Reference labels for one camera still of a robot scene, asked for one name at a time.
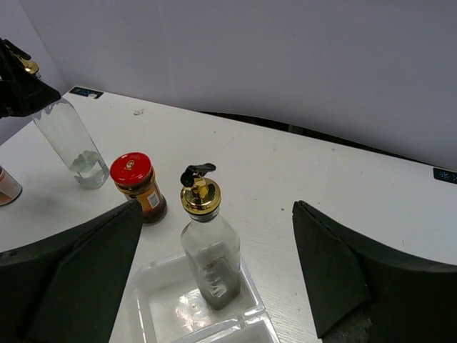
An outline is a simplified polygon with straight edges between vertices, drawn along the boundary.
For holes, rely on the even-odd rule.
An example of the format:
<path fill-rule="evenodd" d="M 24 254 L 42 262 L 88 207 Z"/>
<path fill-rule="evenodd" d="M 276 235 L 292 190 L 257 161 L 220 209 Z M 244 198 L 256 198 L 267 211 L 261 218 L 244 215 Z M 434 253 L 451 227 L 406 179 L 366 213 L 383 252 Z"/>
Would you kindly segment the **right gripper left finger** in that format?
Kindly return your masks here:
<path fill-rule="evenodd" d="M 2 342 L 108 342 L 142 229 L 126 202 L 1 253 Z"/>

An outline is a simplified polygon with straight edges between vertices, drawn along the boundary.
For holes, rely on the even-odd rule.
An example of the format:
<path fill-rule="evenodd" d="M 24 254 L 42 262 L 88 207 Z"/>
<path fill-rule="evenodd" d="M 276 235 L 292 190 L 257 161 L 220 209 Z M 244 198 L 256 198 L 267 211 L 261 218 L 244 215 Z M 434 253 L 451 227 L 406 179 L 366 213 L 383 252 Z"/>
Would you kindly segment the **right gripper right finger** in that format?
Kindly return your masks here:
<path fill-rule="evenodd" d="M 293 205 L 293 232 L 323 342 L 454 342 L 456 267 L 401 252 Z"/>

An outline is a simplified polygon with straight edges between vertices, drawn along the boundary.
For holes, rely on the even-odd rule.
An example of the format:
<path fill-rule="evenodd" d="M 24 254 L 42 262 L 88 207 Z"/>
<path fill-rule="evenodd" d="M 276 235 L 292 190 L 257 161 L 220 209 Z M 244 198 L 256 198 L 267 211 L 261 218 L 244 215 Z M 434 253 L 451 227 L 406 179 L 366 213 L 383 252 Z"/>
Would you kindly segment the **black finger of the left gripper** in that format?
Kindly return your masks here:
<path fill-rule="evenodd" d="M 55 101 L 60 93 L 40 80 L 31 56 L 1 39 L 1 117 L 27 117 Z"/>

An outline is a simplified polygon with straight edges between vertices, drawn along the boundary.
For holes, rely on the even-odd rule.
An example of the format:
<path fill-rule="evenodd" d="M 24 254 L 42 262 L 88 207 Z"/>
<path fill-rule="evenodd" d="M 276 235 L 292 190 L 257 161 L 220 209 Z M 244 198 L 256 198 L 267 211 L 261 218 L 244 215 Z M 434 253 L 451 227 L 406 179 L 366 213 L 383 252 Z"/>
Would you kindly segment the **clear oil bottle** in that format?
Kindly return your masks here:
<path fill-rule="evenodd" d="M 32 118 L 81 187 L 98 189 L 104 184 L 108 167 L 70 102 L 60 98 Z"/>

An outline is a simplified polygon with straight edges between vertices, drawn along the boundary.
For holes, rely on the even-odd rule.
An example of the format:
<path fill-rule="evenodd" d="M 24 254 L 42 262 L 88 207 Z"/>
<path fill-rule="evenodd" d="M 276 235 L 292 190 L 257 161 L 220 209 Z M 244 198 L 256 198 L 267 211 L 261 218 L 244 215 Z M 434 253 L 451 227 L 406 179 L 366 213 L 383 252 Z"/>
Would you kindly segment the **orange spice jar white lid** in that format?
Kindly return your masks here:
<path fill-rule="evenodd" d="M 22 186 L 5 170 L 0 167 L 0 205 L 5 206 L 15 201 L 22 193 Z"/>

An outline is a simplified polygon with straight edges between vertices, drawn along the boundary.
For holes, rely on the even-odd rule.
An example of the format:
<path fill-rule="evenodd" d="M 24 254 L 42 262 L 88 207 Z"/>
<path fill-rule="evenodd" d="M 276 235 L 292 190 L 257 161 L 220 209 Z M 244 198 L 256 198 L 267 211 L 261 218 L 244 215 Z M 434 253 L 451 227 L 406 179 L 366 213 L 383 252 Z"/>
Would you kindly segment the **red lid sauce jar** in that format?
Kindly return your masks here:
<path fill-rule="evenodd" d="M 166 215 L 166 198 L 159 189 L 156 172 L 146 154 L 135 151 L 121 155 L 112 163 L 110 176 L 127 199 L 140 203 L 144 224 L 155 224 Z"/>

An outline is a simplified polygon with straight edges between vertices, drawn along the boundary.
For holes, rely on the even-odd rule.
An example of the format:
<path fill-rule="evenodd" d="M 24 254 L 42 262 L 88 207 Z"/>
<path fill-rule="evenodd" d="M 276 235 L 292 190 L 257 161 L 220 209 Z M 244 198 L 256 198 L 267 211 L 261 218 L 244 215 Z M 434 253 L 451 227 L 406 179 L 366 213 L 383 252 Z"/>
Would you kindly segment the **dark sauce oil bottle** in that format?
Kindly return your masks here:
<path fill-rule="evenodd" d="M 206 175 L 212 163 L 190 165 L 180 178 L 180 198 L 190 222 L 181 233 L 181 246 L 206 303 L 221 310 L 241 291 L 241 241 L 220 214 L 221 188 Z"/>

